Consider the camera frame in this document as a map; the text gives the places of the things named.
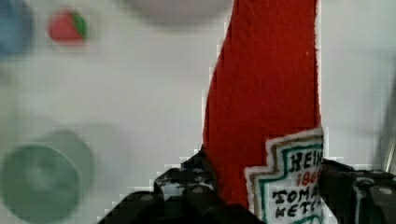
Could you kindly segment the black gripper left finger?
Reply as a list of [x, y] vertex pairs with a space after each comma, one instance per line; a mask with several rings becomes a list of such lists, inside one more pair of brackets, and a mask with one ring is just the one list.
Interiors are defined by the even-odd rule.
[[228, 204], [200, 150], [178, 168], [157, 177], [152, 191], [126, 196], [98, 224], [264, 224], [243, 205]]

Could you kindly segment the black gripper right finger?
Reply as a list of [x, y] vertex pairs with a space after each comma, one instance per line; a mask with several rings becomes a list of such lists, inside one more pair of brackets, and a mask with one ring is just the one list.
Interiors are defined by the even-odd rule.
[[395, 175], [324, 160], [320, 196], [338, 224], [396, 224]]

